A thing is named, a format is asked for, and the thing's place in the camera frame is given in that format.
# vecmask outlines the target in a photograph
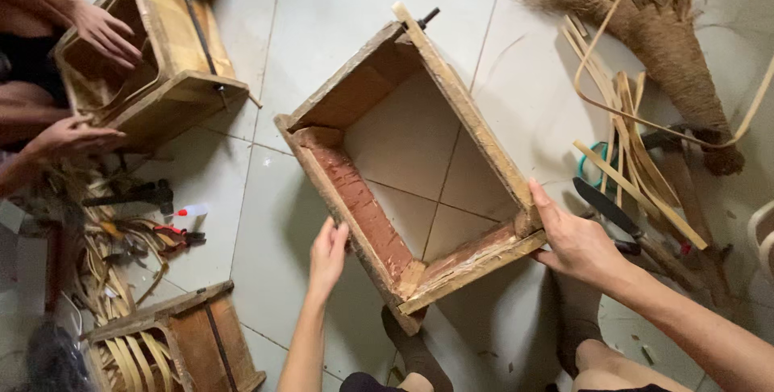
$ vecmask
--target black blade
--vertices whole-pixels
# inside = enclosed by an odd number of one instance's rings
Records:
[[[592,187],[586,180],[576,177],[573,179],[575,184],[575,190],[578,194],[588,201],[588,204],[594,206],[595,209],[603,214],[606,219],[612,221],[613,224],[620,227],[623,231],[629,235],[638,234],[640,232],[639,227],[624,213],[624,211],[615,205],[613,200],[610,200],[608,196],[604,195],[600,190]]]

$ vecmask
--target dark sock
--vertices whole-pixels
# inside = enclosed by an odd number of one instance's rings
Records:
[[[382,325],[384,325],[387,337],[398,349],[403,362],[406,364],[406,374],[418,373],[427,378],[435,392],[452,392],[454,390],[449,377],[433,357],[431,350],[427,349],[420,334],[408,336],[387,306],[382,308]]]
[[[577,377],[575,352],[586,339],[602,340],[597,314],[602,294],[591,286],[558,273],[553,273],[559,292],[559,341],[556,356],[570,375]]]

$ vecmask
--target wooden mold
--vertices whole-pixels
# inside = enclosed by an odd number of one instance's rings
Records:
[[[266,373],[253,367],[233,287],[228,280],[189,292],[87,333],[94,384],[103,392],[256,390]]]
[[[334,218],[349,224],[354,251],[385,303],[414,335],[429,304],[541,247],[546,235],[524,177],[468,90],[406,8],[399,2],[393,11],[399,21],[388,23],[295,112],[277,115],[275,123]],[[512,219],[431,263],[412,256],[342,145],[349,126],[422,70],[518,205]]]
[[[126,132],[128,150],[146,152],[223,109],[216,85],[227,104],[246,100],[248,86],[235,80],[209,1],[192,0],[218,76],[210,74],[184,0],[97,0],[135,33],[129,42],[142,63],[121,70],[70,29],[54,57],[73,112]]]

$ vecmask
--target hammer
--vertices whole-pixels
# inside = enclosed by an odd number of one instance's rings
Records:
[[[670,127],[677,130],[685,128],[685,125]],[[714,245],[712,232],[701,211],[699,197],[691,179],[691,171],[686,163],[682,140],[665,131],[651,131],[643,135],[643,143],[647,150],[660,148],[663,151],[663,161],[660,164],[663,169],[662,174],[672,185],[677,199],[680,200],[688,224],[707,242],[707,248],[699,250],[698,256],[704,279],[710,288],[712,301],[719,308],[728,306],[730,291],[723,272],[721,251]]]

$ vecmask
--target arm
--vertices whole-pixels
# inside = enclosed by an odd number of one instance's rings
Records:
[[[341,276],[348,235],[347,223],[334,228],[334,220],[328,217],[314,240],[309,289],[279,375],[278,392],[315,392],[323,387],[325,303]]]
[[[774,347],[633,265],[596,222],[567,214],[530,179],[552,251],[533,258],[595,286],[642,315],[729,392],[774,390]]]
[[[50,159],[78,154],[109,152],[121,144],[125,134],[112,129],[78,127],[88,118],[70,117],[54,123],[30,141],[0,170],[0,198],[8,197],[40,174]]]
[[[141,52],[116,33],[130,36],[134,32],[107,11],[84,0],[43,1],[71,21],[78,28],[78,35],[102,55],[129,69],[140,61]]]

